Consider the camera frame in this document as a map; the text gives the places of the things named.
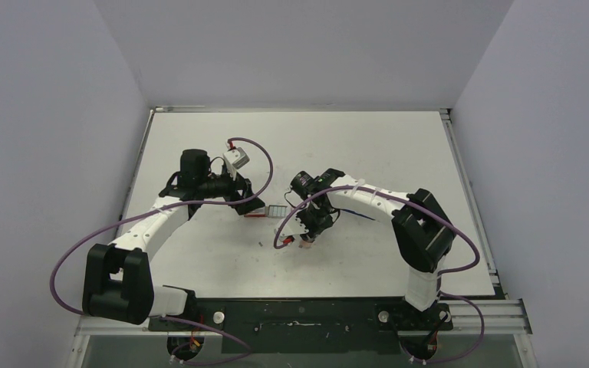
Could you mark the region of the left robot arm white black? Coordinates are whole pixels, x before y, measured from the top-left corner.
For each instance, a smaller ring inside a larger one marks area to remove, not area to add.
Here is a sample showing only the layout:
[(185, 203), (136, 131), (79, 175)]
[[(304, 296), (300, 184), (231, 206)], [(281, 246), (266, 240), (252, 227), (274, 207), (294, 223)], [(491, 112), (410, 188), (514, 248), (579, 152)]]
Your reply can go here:
[(179, 330), (192, 328), (198, 309), (189, 300), (194, 291), (155, 284), (150, 262), (164, 243), (201, 207), (221, 199), (238, 215), (264, 206), (239, 170), (249, 157), (230, 146), (222, 155), (220, 173), (203, 149), (182, 152), (179, 170), (171, 175), (150, 215), (136, 222), (109, 245), (95, 244), (87, 253), (82, 310), (86, 315), (141, 324), (149, 317), (167, 316)]

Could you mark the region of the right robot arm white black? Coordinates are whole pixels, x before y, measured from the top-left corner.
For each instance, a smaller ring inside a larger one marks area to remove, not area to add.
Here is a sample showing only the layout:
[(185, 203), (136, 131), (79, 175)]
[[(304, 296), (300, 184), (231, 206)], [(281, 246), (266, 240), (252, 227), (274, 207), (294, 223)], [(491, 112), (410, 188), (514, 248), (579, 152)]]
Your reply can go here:
[(333, 215), (338, 211), (354, 212), (388, 225), (409, 267), (403, 319), (414, 329), (425, 327), (433, 319), (439, 271), (456, 234), (449, 229), (450, 221), (431, 192), (378, 189), (332, 168), (316, 177), (301, 171), (290, 187), (304, 204), (275, 229), (280, 245), (297, 237), (313, 243), (334, 224)]

